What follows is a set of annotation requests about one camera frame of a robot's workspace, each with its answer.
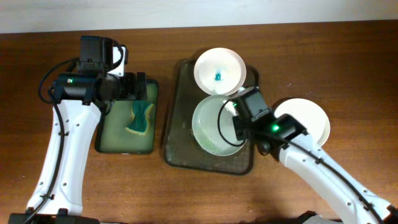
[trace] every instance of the sponge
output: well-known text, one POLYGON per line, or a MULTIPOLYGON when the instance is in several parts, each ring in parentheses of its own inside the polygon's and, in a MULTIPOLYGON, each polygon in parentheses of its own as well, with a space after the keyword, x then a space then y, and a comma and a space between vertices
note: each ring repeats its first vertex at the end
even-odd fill
POLYGON ((136 100, 132 102, 131 114, 132 122, 127 125, 126 130, 140 135, 146 135, 149 129, 149 113, 154 107, 153 103, 145 100, 136 100))

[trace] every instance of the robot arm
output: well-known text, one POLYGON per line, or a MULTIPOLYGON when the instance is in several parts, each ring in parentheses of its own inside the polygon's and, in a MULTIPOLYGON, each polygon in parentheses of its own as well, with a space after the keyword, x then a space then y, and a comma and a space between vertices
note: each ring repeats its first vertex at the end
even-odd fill
POLYGON ((382 223, 396 212, 338 165, 296 119, 287 114, 276 119, 257 88, 237 93, 231 101, 239 113, 233 119, 237 139, 256 139, 261 153, 271 153, 298 174, 344 223, 382 223))
MULTIPOLYGON (((390 211, 387 208, 391 204, 352 178, 347 171, 317 145, 310 134, 299 134, 291 141, 308 149, 317 158, 322 159, 343 175, 373 206, 373 209, 382 220, 390 215, 390 211)), ((279 161, 299 175, 325 199, 343 223, 379 223, 346 183, 296 146, 289 145, 286 149, 282 148, 279 151, 279 161)))
POLYGON ((11 214, 9 223, 98 222, 79 215, 83 210, 81 189, 88 150, 101 112, 115 100, 147 97, 145 73, 125 73, 127 60, 127 48, 116 41, 81 37, 80 58, 69 60, 72 64, 68 71, 61 73, 49 90, 52 100, 44 100, 53 103, 53 124, 39 182, 26 213, 11 214), (76 65, 78 71, 73 73, 76 65))
MULTIPOLYGON (((81 100, 62 100, 58 105, 65 127, 65 143, 62 161, 55 186, 53 199, 48 200, 38 214, 57 214, 66 209, 69 215, 81 215, 81 188, 86 167, 88 150, 94 130, 100 121, 101 111, 95 104, 83 105, 81 100)), ((47 154, 35 192, 27 208, 36 208, 47 193, 53 177, 60 145, 60 125, 53 109, 52 132, 47 154)))

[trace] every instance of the wooden table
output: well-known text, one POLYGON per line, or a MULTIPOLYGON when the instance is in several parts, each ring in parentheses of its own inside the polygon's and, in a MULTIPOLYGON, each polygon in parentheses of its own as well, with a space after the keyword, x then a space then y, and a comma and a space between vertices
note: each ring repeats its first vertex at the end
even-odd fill
POLYGON ((39 81, 55 64, 79 55, 81 35, 126 44, 126 70, 145 71, 160 83, 154 152, 100 154, 92 145, 83 216, 103 222, 237 223, 313 210, 337 218, 271 156, 256 154, 252 172, 243 177, 176 169, 164 162, 160 138, 176 82, 174 68, 179 60, 213 47, 232 49, 259 70, 270 105, 286 97, 318 103, 331 123, 325 150, 362 184, 398 205, 398 21, 4 34, 1 223, 11 212, 24 212, 42 170, 52 110, 37 97, 39 81))

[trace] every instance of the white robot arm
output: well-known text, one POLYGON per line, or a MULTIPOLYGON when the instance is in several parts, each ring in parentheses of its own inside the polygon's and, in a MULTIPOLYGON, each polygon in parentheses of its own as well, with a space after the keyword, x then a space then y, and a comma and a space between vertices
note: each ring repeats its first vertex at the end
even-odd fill
MULTIPOLYGON (((83 175, 91 138, 100 121, 101 112, 94 103, 83 105, 81 100, 62 100, 58 107, 66 133, 62 161, 51 193, 54 197, 47 201, 38 214, 56 215, 62 208, 67 209, 69 215, 81 215, 83 175)), ((42 174, 27 204, 28 208, 36 208, 43 201, 42 195, 45 195, 50 187, 57 162, 61 130, 54 108, 52 127, 42 174)))
POLYGON ((296 119, 287 114, 275 118, 256 87, 237 93, 230 101, 239 114, 233 118, 237 139, 256 139, 261 153, 271 153, 298 174, 343 223, 384 223, 396 216, 395 207, 350 176, 296 119))
POLYGON ((352 178, 347 171, 338 165, 317 143, 310 134, 299 134, 291 142, 298 144, 311 152, 316 159, 289 144, 279 152, 279 161, 287 168, 305 180, 341 218, 343 223, 379 223, 374 214, 366 208, 364 202, 353 192, 340 177, 319 163, 321 159, 345 177, 355 189, 371 204, 381 220, 386 219, 391 212, 387 209, 391 204, 380 198, 369 189, 352 178))

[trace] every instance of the white plate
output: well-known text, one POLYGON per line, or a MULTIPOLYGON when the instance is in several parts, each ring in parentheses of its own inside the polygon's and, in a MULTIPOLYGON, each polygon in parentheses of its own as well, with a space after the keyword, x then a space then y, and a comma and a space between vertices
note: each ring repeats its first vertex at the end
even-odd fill
POLYGON ((205 93, 228 96, 243 85, 246 66, 234 51, 215 48, 206 51, 198 58, 193 76, 205 93))
MULTIPOLYGON (((214 95, 202 100, 195 108, 192 117, 192 131, 199 145, 207 152, 216 156, 229 156, 238 152, 241 147, 231 146, 223 140, 218 132, 217 118, 221 106, 228 100, 228 96, 214 95)), ((220 129, 223 136, 233 144, 241 141, 236 139, 232 117, 237 112, 229 102, 221 112, 220 129)))
POLYGON ((324 145, 330 134, 330 122, 320 106, 310 100, 291 99, 279 105, 274 115, 278 118, 286 113, 304 125, 318 145, 324 145))

